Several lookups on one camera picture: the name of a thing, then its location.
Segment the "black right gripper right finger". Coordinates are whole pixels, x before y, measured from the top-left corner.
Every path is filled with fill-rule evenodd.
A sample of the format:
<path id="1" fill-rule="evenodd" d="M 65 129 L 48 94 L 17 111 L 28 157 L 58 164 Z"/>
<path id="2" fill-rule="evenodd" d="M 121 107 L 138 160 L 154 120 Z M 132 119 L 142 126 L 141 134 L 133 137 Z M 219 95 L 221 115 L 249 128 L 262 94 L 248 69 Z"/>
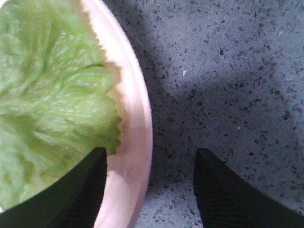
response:
<path id="1" fill-rule="evenodd" d="M 236 175 L 206 148 L 196 152 L 194 194 L 205 228 L 302 228 L 302 215 Z"/>

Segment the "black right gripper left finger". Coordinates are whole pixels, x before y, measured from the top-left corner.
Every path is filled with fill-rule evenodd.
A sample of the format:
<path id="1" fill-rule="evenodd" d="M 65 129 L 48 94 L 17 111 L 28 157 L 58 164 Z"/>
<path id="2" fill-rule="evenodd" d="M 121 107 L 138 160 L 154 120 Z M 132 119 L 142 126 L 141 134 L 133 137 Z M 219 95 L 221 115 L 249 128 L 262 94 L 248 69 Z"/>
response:
<path id="1" fill-rule="evenodd" d="M 79 164 L 36 196 L 0 215 L 2 228 L 92 228 L 104 197 L 105 148 L 94 148 Z"/>

